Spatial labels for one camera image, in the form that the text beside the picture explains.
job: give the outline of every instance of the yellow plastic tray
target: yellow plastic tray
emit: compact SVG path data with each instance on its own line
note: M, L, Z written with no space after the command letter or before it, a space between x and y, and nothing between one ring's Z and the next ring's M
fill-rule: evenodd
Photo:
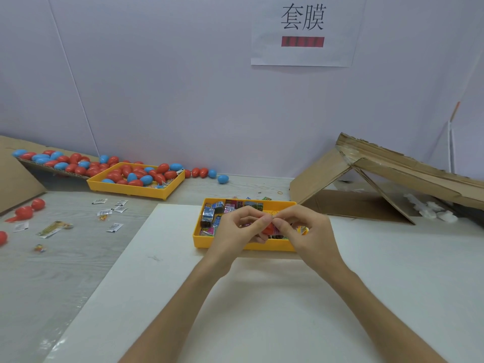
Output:
M272 200L243 200L243 199L226 199L226 198L206 198L203 201L202 209L200 210L200 214L198 215L197 225L195 226L195 230L193 231L193 243L195 244L196 248L209 248L212 241L214 240L213 237L210 236L201 236L200 231L202 227L200 226L200 221L202 220L203 208L205 207L206 203L214 204L217 201L223 201L225 203L226 200L235 200L235 201L243 201L244 203L249 202L262 202L263 212L269 213L271 215L275 215L282 209L287 207L296 205L294 201L272 201ZM295 252L294 247L292 246L291 242L287 239L268 239L265 244L247 244L244 247L244 250L265 250L265 251L289 251Z
M121 168L123 165L129 164L133 166L153 167L156 169L157 165L145 165L145 164L132 164L132 163L118 163L108 168L105 171L100 172L98 175L91 177L87 180L89 188L93 191L104 191L104 192L114 192L117 194L125 195L136 195L145 197L154 197L166 200L168 196L179 186L180 183L185 179L185 171L182 171L178 177L176 177L166 188L149 188L149 187L138 187L130 185L118 185L117 183L105 183L101 182L104 180L109 172L114 169Z

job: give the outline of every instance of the cardboard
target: cardboard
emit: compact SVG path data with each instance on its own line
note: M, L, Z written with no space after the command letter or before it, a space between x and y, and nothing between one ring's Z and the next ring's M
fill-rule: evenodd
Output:
M323 190L349 170L355 170L378 195ZM433 168L343 133L333 149L291 182L291 200L320 213L414 224L366 172L427 195L484 209L484 182Z
M83 179L87 178L76 175L75 173L71 174L65 171L59 171L47 167L46 165L36 164L29 161L20 161L12 156L12 152L17 149L26 149L29 152L36 153L42 153L49 149L58 150L67 156L74 153L69 150L44 146L30 141L0 135L0 169L2 170L2 175L0 176L0 213L46 192L45 187L22 164L24 162L26 165L35 166L39 169L54 173L60 173L65 176L72 175ZM93 161L99 160L99 158L92 155L82 155L92 158Z

